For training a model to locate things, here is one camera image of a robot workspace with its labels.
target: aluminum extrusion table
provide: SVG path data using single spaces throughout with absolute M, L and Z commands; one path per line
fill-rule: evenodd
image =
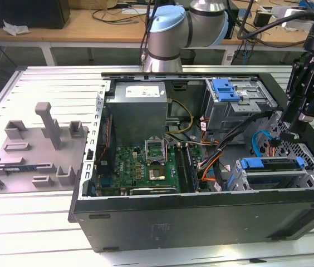
M 0 147 L 8 120 L 42 127 L 37 101 L 49 101 L 60 125 L 80 120 L 89 127 L 101 72 L 137 72 L 132 67 L 30 67 L 17 71 L 0 93 Z M 284 89 L 284 66 L 193 66 L 188 72 L 269 72 Z M 297 241 L 96 254 L 79 224 L 67 221 L 72 191 L 0 195 L 0 266 L 314 266 L 314 229 Z

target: green motherboard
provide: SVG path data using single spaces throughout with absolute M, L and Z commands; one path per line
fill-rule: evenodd
M 168 146 L 166 163 L 164 165 L 148 164 L 146 161 L 146 152 L 144 146 L 118 147 L 116 149 L 115 171 L 112 179 L 101 178 L 101 186 L 113 188 L 137 188 L 137 187 L 172 187 L 179 189 L 178 170 L 174 155 L 174 146 Z M 201 161 L 201 155 L 197 146 L 190 147 L 194 167 Z M 158 157 L 162 155 L 161 146 L 152 146 L 149 148 L 149 157 Z M 163 178 L 151 180 L 156 168 L 163 169 Z

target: motherboard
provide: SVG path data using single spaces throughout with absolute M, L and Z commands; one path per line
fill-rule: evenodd
M 193 171 L 197 163 L 202 160 L 198 146 L 188 147 L 191 155 Z M 152 146 L 147 151 L 145 146 L 121 146 L 116 149 L 114 173 L 111 176 L 101 176 L 97 187 L 98 194 L 116 195 L 133 194 L 139 189 L 170 189 L 180 193 L 179 174 L 185 173 L 185 166 L 178 164 L 176 152 L 181 150 L 177 146 L 166 147 L 166 160 L 164 163 L 150 162 L 148 158 L 158 158 L 161 149 Z

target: floor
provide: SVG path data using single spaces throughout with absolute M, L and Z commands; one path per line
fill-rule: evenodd
M 136 48 L 94 48 L 94 61 L 89 61 L 86 48 L 54 48 L 53 53 L 58 65 L 138 65 L 139 50 Z M 195 65 L 219 65 L 223 58 L 224 51 L 221 50 L 198 50 L 194 60 Z M 45 66 L 45 59 L 40 48 L 34 47 L 7 47 L 6 54 L 19 66 Z M 287 57 L 287 62 L 291 64 L 293 59 L 301 53 L 292 52 Z M 5 56 L 1 56 L 0 51 L 0 91 L 5 86 L 6 81 L 15 71 L 15 67 Z M 254 51 L 249 59 L 249 65 L 281 65 L 280 58 L 283 52 Z M 234 65 L 241 65 L 245 61 L 242 52 L 239 58 L 234 60 Z

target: label sticker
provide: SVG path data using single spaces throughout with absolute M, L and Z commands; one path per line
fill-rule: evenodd
M 206 122 L 201 122 L 200 123 L 200 128 L 202 129 L 202 131 L 206 131 L 207 130 L 207 123 Z
M 5 168 L 4 171 L 19 171 L 19 168 Z
M 222 169 L 222 172 L 231 172 L 230 165 L 225 165 L 225 169 Z
M 246 96 L 247 95 L 247 92 L 245 90 L 243 91 L 237 91 L 236 92 L 239 96 Z
M 215 190 L 217 190 L 218 192 L 221 192 L 221 191 L 222 191 L 222 187 L 221 187 L 217 182 L 215 182 L 214 188 L 215 188 Z
M 159 97 L 159 88 L 158 86 L 127 86 L 126 97 Z

